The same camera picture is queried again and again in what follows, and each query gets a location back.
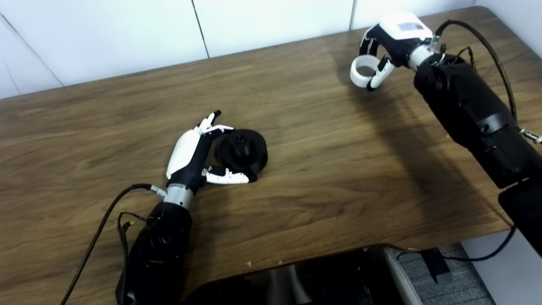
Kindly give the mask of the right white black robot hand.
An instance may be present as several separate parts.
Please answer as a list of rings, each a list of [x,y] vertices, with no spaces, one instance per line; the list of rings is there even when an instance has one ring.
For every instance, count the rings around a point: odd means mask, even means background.
[[[351,63],[354,85],[373,91],[396,67],[417,71],[433,56],[436,39],[433,32],[411,12],[391,12],[367,29],[359,55]]]

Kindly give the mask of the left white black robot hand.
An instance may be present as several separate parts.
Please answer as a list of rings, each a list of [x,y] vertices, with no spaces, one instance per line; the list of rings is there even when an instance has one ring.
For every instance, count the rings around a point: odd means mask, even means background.
[[[213,141],[235,130],[222,124],[215,125],[221,113],[220,110],[212,112],[196,127],[182,134],[176,142],[166,170],[168,195],[177,189],[187,189],[196,194],[207,182],[215,185],[242,185],[257,181],[257,176],[252,172],[205,166]]]

